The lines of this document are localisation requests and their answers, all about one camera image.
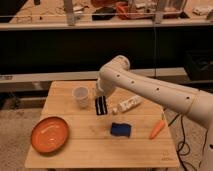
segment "concrete floor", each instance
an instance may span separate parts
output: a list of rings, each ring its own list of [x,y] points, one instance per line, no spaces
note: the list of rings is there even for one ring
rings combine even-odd
[[[45,98],[21,99],[19,103],[19,109],[11,109],[11,107],[13,107],[11,99],[7,100],[4,103],[4,106],[0,110],[0,171],[45,170],[24,168],[25,158],[30,146],[30,134],[32,128],[39,120],[44,101]],[[176,113],[174,113],[173,111],[166,110],[168,122],[170,122],[175,115]],[[180,117],[170,128],[172,136],[174,138],[174,142],[177,146],[178,142],[182,140]],[[202,157],[202,147],[204,142],[205,130],[199,125],[189,121],[187,118],[184,118],[184,128],[186,131],[186,141],[190,145],[191,152],[189,155],[182,157],[182,159],[190,162],[198,169]],[[188,165],[187,167],[189,171],[194,170]]]

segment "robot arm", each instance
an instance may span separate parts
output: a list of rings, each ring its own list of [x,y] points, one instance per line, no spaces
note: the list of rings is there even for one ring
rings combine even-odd
[[[207,136],[207,145],[200,171],[212,170],[213,95],[195,88],[139,76],[128,71],[129,68],[130,63],[124,56],[117,56],[102,66],[96,83],[97,96],[105,95],[108,97],[118,86],[186,115],[189,119],[208,129],[209,136]]]

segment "toy carrot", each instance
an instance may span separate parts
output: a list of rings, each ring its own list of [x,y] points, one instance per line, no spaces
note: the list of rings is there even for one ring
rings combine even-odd
[[[152,129],[149,139],[154,139],[159,134],[159,132],[165,127],[165,125],[166,124],[163,119],[158,121]]]

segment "plate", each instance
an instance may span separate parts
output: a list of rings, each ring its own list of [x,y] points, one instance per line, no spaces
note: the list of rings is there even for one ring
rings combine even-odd
[[[33,129],[31,144],[40,153],[49,153],[62,147],[69,136],[69,127],[59,117],[48,117],[41,120]]]

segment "cup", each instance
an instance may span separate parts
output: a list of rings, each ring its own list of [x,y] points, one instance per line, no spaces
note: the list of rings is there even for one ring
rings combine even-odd
[[[76,87],[72,95],[80,108],[86,108],[89,104],[89,90],[87,87]]]

